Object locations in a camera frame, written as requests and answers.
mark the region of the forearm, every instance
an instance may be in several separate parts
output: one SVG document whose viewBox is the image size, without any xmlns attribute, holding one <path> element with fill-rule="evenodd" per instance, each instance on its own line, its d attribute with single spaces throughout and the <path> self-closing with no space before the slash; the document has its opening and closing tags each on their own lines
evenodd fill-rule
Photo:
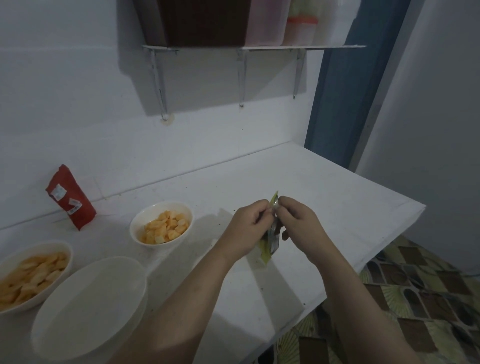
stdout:
<svg viewBox="0 0 480 364">
<path fill-rule="evenodd" d="M 333 243 L 316 265 L 350 363 L 420 363 Z"/>
<path fill-rule="evenodd" d="M 210 250 L 110 363 L 191 363 L 231 266 Z"/>
</svg>

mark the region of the white wall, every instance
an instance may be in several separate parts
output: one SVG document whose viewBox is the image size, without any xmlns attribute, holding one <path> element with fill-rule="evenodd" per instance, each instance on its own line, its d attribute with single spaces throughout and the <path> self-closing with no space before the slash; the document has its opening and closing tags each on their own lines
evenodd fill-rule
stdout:
<svg viewBox="0 0 480 364">
<path fill-rule="evenodd" d="M 160 123 L 131 0 L 0 4 L 0 228 L 57 210 L 45 188 L 62 163 L 91 200 L 289 140 L 303 145 L 322 51 L 166 54 L 170 126 Z"/>
<path fill-rule="evenodd" d="M 479 35 L 480 1 L 425 0 L 356 171 L 426 204 L 406 235 L 467 271 L 480 267 Z"/>
</svg>

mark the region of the person's right hand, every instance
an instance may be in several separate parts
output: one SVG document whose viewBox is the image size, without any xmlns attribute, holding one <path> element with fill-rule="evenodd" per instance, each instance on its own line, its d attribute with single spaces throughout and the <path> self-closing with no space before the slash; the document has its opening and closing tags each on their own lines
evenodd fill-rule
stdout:
<svg viewBox="0 0 480 364">
<path fill-rule="evenodd" d="M 278 204 L 276 214 L 287 229 L 282 234 L 283 240 L 290 237 L 308 260 L 316 265 L 325 253 L 336 251 L 311 208 L 286 196 L 281 196 Z"/>
</svg>

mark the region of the green sachet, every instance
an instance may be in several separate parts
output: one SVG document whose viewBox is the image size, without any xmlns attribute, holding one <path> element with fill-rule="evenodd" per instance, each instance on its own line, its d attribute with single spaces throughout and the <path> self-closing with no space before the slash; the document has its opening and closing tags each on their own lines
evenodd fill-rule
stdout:
<svg viewBox="0 0 480 364">
<path fill-rule="evenodd" d="M 276 206 L 278 204 L 278 191 L 275 192 L 272 199 L 270 200 L 270 207 L 275 213 Z M 278 243 L 280 234 L 277 232 L 277 226 L 279 225 L 278 217 L 275 215 L 275 220 L 269 230 L 265 232 L 262 238 L 258 242 L 258 246 L 262 254 L 260 258 L 262 261 L 267 264 L 268 261 L 272 258 L 272 254 L 278 249 Z"/>
</svg>

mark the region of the bowl of chopped fruit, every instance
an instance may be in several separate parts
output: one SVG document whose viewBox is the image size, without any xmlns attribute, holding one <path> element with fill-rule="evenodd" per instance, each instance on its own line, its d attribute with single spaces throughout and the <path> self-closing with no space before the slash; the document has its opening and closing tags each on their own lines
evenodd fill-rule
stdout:
<svg viewBox="0 0 480 364">
<path fill-rule="evenodd" d="M 45 301 L 72 270 L 72 247 L 48 240 L 0 263 L 0 315 L 28 310 Z"/>
<path fill-rule="evenodd" d="M 192 229 L 192 210 L 182 202 L 159 202 L 140 211 L 130 223 L 132 239 L 146 247 L 172 246 Z"/>
</svg>

